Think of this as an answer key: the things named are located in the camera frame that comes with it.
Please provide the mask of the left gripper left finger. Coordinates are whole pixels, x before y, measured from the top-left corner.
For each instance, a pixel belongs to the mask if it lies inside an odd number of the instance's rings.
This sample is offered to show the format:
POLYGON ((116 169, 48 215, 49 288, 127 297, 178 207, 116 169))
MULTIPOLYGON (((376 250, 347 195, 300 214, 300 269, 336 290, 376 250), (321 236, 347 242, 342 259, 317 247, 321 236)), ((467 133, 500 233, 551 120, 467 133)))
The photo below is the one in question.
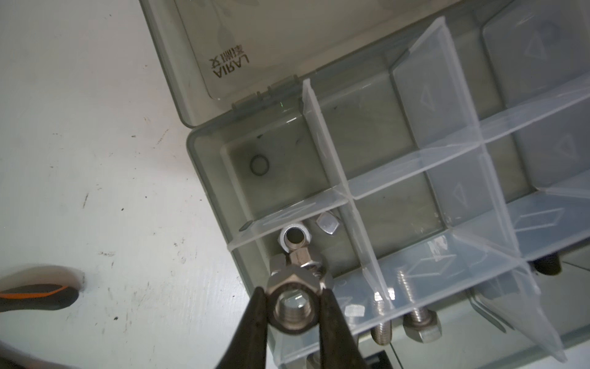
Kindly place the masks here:
POLYGON ((267 295, 256 287, 217 369, 265 369, 267 332, 267 295))

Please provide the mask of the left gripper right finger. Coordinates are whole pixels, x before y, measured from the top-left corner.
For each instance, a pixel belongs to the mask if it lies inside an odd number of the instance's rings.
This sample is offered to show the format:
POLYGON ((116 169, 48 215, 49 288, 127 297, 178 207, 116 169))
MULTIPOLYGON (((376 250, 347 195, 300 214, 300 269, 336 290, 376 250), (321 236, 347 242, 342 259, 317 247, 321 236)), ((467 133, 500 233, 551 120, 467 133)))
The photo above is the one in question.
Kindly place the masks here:
POLYGON ((368 368, 332 290, 320 296, 321 368, 368 368))

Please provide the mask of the silver hex nut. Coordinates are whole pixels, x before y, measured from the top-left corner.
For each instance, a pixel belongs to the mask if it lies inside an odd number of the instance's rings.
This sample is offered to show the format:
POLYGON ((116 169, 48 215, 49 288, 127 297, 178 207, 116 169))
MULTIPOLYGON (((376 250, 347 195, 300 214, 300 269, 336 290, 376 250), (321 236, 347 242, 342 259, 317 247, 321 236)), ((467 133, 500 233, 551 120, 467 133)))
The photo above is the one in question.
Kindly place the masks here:
POLYGON ((324 270, 324 259, 321 253, 311 247, 303 247, 287 254, 275 255, 270 259, 269 269, 273 275, 288 265, 296 265, 312 272, 324 270))
POLYGON ((322 288, 308 270, 295 265, 271 275, 267 283, 267 320, 286 335, 300 335, 319 321, 322 288))
POLYGON ((309 229, 302 222, 295 222, 284 227, 277 238, 285 252, 294 252, 310 244, 312 239, 309 229))
POLYGON ((319 214, 315 222, 322 232, 330 236, 334 236, 341 226, 341 220, 332 212, 319 214))

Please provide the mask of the silver hex bolt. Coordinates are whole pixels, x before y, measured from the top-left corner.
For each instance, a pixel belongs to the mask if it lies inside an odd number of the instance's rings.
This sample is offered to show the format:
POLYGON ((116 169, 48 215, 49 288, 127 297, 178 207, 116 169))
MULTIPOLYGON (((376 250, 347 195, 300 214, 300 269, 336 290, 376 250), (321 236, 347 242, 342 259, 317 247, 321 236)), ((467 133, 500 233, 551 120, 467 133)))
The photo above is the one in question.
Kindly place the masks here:
MULTIPOLYGON (((407 301, 415 304, 415 290, 407 271, 399 268, 396 271, 396 276, 400 290, 404 293, 407 301)), ((436 312, 424 306, 416 306, 404 315, 403 328, 408 338, 421 344, 433 343, 443 336, 442 327, 436 312)))
POLYGON ((371 336, 376 344, 387 346, 392 341, 393 326, 392 321, 384 319, 386 313, 386 300, 379 292, 375 292, 373 295, 372 307, 373 315, 375 317, 380 317, 380 321, 377 325, 371 328, 371 336))

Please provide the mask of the black hex bolt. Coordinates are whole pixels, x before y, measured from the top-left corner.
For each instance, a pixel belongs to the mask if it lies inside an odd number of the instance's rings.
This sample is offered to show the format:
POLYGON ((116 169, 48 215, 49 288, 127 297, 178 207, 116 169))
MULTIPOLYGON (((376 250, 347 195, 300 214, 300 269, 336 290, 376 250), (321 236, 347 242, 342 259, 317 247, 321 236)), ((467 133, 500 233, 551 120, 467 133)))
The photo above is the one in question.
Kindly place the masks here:
POLYGON ((533 261, 534 269, 541 275, 556 276, 562 272, 559 253, 552 253, 533 261))

